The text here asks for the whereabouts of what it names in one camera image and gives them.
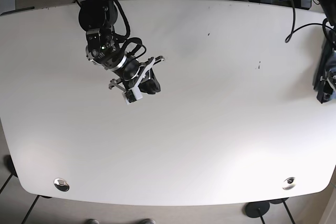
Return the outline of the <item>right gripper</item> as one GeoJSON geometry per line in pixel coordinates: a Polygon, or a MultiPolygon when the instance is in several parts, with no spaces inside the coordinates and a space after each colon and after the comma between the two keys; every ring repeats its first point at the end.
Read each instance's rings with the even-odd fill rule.
{"type": "Polygon", "coordinates": [[[113,87],[117,87],[122,91],[126,91],[139,79],[139,89],[142,93],[154,95],[161,91],[161,86],[155,77],[152,67],[147,71],[145,71],[145,67],[151,62],[155,65],[164,61],[165,58],[163,56],[151,57],[146,62],[139,62],[134,57],[126,57],[126,59],[122,68],[114,71],[119,78],[110,81],[110,90],[113,87]]]}

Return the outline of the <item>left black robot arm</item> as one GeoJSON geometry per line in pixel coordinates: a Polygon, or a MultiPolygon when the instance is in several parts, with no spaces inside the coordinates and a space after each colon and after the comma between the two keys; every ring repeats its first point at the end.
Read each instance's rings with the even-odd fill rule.
{"type": "Polygon", "coordinates": [[[335,93],[335,0],[318,0],[326,18],[322,31],[326,42],[318,66],[314,89],[322,94],[335,93]]]}

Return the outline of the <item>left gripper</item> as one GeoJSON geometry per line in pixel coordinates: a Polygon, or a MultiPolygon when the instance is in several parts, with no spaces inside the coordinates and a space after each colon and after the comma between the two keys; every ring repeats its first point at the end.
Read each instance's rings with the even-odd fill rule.
{"type": "Polygon", "coordinates": [[[332,90],[336,90],[335,73],[325,73],[324,76],[320,77],[320,81],[327,82],[332,90]]]}

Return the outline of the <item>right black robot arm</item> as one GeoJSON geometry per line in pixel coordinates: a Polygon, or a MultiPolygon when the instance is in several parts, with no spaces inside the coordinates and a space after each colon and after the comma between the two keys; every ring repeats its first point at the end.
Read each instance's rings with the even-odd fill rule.
{"type": "Polygon", "coordinates": [[[139,62],[138,51],[146,46],[138,37],[131,37],[128,19],[118,0],[75,0],[80,7],[79,25],[86,33],[86,57],[117,75],[109,89],[118,88],[127,102],[161,91],[153,66],[164,61],[163,56],[139,62]]]}

